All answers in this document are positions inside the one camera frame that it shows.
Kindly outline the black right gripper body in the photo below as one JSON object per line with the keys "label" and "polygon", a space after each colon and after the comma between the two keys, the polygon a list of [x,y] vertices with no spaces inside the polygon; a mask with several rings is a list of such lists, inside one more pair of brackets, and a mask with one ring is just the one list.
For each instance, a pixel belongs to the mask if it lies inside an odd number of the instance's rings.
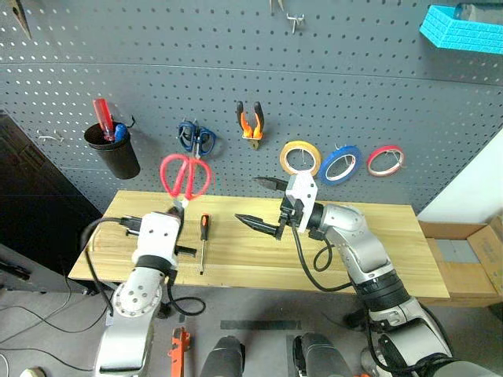
{"label": "black right gripper body", "polygon": [[290,200],[287,196],[283,198],[280,205],[279,225],[275,232],[275,239],[280,240],[285,226],[298,228],[303,218],[304,205],[300,199]]}

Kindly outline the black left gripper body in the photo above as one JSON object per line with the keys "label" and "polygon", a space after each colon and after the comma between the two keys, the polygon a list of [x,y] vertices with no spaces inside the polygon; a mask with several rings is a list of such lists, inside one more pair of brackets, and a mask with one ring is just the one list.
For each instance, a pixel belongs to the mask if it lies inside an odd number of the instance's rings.
{"label": "black left gripper body", "polygon": [[[141,218],[134,216],[125,216],[120,219],[120,224],[124,226],[126,230],[126,235],[138,236],[141,228]],[[193,258],[196,257],[196,249],[191,247],[184,247],[182,245],[176,245],[174,247],[174,254],[179,256],[180,254],[189,255]]]}

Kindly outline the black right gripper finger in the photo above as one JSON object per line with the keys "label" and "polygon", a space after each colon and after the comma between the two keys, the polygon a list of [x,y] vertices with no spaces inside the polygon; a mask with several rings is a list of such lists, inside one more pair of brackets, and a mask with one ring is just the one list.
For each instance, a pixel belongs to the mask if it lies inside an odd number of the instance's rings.
{"label": "black right gripper finger", "polygon": [[252,178],[252,180],[265,189],[278,191],[282,194],[285,194],[286,188],[288,187],[288,182],[279,178],[255,177]]}
{"label": "black right gripper finger", "polygon": [[278,236],[279,227],[277,225],[265,223],[261,218],[249,214],[235,214],[234,216],[243,224],[257,232],[262,232],[274,238]]}

